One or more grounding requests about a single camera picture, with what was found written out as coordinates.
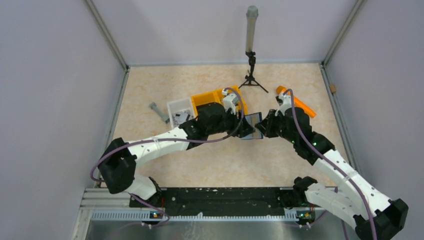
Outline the blue leather card holder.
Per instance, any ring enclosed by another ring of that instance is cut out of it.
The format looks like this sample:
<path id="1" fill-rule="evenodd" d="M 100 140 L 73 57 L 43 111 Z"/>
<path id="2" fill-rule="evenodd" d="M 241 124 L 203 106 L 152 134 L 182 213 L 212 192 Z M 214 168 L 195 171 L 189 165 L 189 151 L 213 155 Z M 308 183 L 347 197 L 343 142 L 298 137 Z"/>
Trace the blue leather card holder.
<path id="1" fill-rule="evenodd" d="M 242 137 L 241 140 L 260 140 L 263 139 L 263 134 L 255 127 L 255 125 L 263 120 L 261 112 L 251 113 L 245 116 L 246 121 L 253 128 L 253 132 Z"/>

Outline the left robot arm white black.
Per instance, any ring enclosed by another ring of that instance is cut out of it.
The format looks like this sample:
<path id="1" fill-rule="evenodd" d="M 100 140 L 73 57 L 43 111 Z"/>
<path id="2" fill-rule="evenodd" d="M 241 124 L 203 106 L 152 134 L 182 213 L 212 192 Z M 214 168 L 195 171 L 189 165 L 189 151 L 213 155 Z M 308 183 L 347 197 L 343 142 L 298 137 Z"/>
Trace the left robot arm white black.
<path id="1" fill-rule="evenodd" d="M 112 140 L 97 168 L 110 194 L 127 192 L 136 195 L 149 207 L 160 202 L 160 188 L 151 177 L 137 176 L 136 168 L 167 154 L 187 151 L 209 143 L 209 136 L 227 133 L 243 138 L 254 127 L 241 111 L 234 113 L 213 102 L 201 108 L 197 117 L 156 136 L 139 141 Z"/>

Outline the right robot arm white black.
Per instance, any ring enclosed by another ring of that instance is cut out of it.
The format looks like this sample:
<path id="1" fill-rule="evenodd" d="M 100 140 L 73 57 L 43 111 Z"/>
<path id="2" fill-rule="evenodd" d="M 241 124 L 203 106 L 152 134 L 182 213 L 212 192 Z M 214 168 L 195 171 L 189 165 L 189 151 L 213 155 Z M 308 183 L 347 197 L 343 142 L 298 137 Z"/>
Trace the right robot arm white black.
<path id="1" fill-rule="evenodd" d="M 325 136 L 313 131 L 303 109 L 271 109 L 255 127 L 267 138 L 281 137 L 292 143 L 295 152 L 332 179 L 340 191 L 309 176 L 297 177 L 293 186 L 297 205 L 324 208 L 353 228 L 361 240 L 391 240 L 404 228 L 408 205 L 369 184 Z"/>

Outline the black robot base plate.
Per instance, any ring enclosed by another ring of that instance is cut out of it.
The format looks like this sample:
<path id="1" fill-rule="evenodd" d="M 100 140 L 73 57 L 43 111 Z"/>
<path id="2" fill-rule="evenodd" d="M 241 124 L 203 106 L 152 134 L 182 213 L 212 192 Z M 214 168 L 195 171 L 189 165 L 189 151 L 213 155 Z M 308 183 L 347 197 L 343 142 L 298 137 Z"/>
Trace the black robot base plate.
<path id="1" fill-rule="evenodd" d="M 318 209 L 291 187 L 169 187 L 148 203 L 172 217 L 265 217 Z"/>

